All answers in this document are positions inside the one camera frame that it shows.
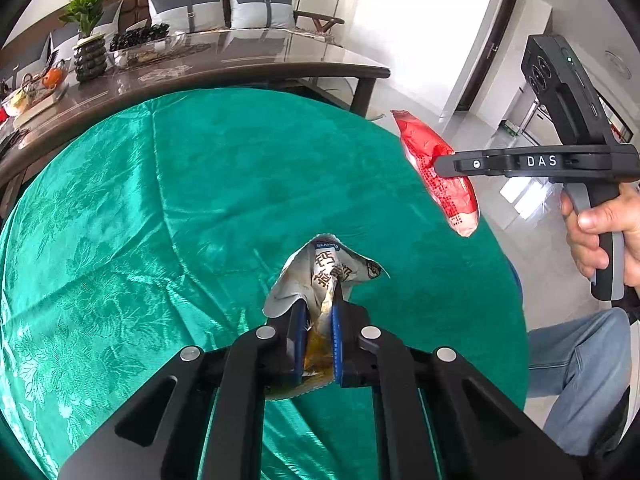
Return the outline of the right hand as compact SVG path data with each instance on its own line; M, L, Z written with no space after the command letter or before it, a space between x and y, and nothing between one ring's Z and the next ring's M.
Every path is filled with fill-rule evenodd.
M635 183L621 183L620 195L608 202L576 214L570 198L561 193L561 214L567 229L566 241L578 271L585 278L608 266L608 255L600 247L599 236L620 232L625 242L624 283L640 285L640 196Z

